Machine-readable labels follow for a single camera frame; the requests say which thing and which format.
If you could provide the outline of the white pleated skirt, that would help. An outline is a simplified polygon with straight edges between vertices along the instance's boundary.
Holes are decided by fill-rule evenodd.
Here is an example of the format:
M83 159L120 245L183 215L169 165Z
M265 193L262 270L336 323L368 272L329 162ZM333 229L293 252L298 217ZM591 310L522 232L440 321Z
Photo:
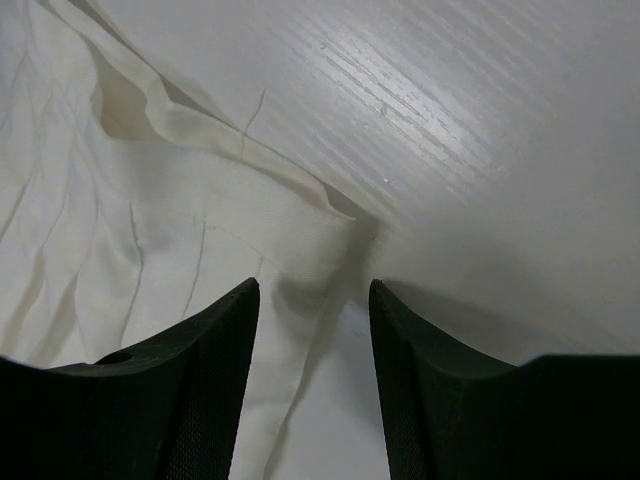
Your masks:
M354 219L167 93L68 1L1 5L1 352L93 362L247 277L262 301L230 475L261 479Z

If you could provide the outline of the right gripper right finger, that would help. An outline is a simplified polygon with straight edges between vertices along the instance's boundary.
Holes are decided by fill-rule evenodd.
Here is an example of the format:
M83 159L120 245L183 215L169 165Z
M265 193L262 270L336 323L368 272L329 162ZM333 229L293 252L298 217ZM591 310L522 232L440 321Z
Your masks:
M545 355L513 366L369 288L394 479L635 479L639 360Z

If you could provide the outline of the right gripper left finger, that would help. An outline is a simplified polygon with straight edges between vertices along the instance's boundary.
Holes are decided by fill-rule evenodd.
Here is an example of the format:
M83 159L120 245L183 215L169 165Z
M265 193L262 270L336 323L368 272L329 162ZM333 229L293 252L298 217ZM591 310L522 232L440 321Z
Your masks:
M5 479L225 479L260 306L247 279L94 364L1 363Z

